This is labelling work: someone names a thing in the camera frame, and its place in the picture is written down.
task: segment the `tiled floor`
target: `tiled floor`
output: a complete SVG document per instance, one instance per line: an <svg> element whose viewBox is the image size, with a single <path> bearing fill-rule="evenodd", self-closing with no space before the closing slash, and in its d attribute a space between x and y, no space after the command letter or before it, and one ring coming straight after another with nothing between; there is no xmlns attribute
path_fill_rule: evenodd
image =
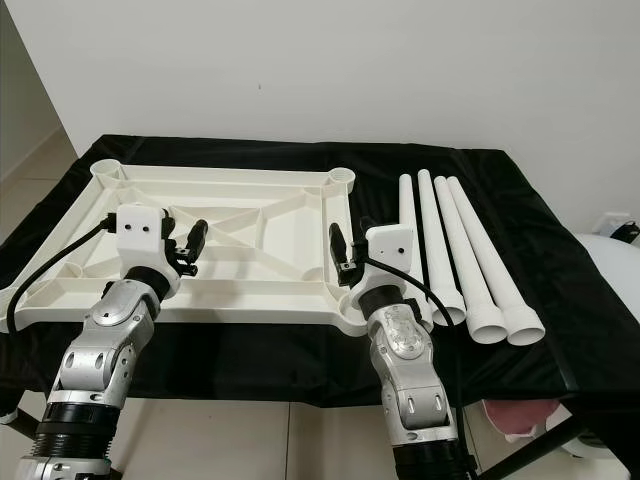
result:
<svg viewBox="0 0 640 480"><path fill-rule="evenodd" d="M6 237L75 160L59 136L11 188L0 186L0 231ZM21 407L35 417L42 394L27 392ZM507 443L482 408L466 409L469 448L487 469L524 443ZM31 443L0 428L0 480L11 480ZM321 410L303 404L129 399L111 457L125 479L388 480L393 454L381 407ZM557 451L512 480L623 480L617 460L581 460Z"/></svg>

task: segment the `black tablecloth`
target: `black tablecloth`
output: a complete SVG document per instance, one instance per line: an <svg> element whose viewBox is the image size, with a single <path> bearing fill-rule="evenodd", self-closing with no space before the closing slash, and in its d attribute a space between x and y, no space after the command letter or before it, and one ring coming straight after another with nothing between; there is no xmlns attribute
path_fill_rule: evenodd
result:
<svg viewBox="0 0 640 480"><path fill-rule="evenodd" d="M509 157L495 150L422 145L297 144L106 135L0 247L6 287L60 220L103 158L125 164L356 172L350 196L354 232L368 215L398 220L398 177L427 168L456 175L527 303L547 334L528 347L462 339L466 403L595 395L637 398L640 328L588 254L558 222ZM40 323L21 335L53 378L79 324ZM447 387L452 336L436 327L436 367ZM142 353L131 396L302 401L318 406L379 403L366 337L320 325L157 324ZM34 376L0 335L0 389L33 389Z"/></svg>

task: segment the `white wall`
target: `white wall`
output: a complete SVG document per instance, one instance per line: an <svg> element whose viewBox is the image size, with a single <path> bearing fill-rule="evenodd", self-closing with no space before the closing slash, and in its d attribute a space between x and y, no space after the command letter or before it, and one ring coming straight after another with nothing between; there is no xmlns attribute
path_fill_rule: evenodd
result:
<svg viewBox="0 0 640 480"><path fill-rule="evenodd" d="M567 226L640 218L635 0L8 0L101 133L502 148Z"/></svg>
<svg viewBox="0 0 640 480"><path fill-rule="evenodd" d="M60 128L4 4L0 5L0 180Z"/></svg>

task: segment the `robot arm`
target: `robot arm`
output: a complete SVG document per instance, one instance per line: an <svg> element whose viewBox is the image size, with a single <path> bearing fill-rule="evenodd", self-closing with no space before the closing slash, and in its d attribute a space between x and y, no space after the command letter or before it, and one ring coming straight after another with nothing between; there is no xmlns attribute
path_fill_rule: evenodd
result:
<svg viewBox="0 0 640 480"><path fill-rule="evenodd" d="M464 479L463 458L447 396L433 367L433 344L420 325L418 305L405 300L399 277L363 261L377 260L403 272L411 267L412 231L406 225L371 227L347 261L338 225L329 231L341 285L351 287L371 339L371 362L382 384L382 405L396 460L405 479Z"/></svg>
<svg viewBox="0 0 640 480"><path fill-rule="evenodd" d="M17 480L109 478L109 446L160 303L176 293L181 275L197 273L208 228L203 220L185 248L169 239L175 221L164 210L122 205L116 222L123 279L106 286L65 352L33 454L21 459Z"/></svg>

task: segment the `pink cloth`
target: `pink cloth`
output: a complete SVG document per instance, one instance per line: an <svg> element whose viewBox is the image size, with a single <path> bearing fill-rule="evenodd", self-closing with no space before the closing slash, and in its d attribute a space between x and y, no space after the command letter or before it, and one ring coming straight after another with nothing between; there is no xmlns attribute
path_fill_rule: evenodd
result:
<svg viewBox="0 0 640 480"><path fill-rule="evenodd" d="M491 423L505 435L525 435L556 411L558 400L483 400Z"/></svg>

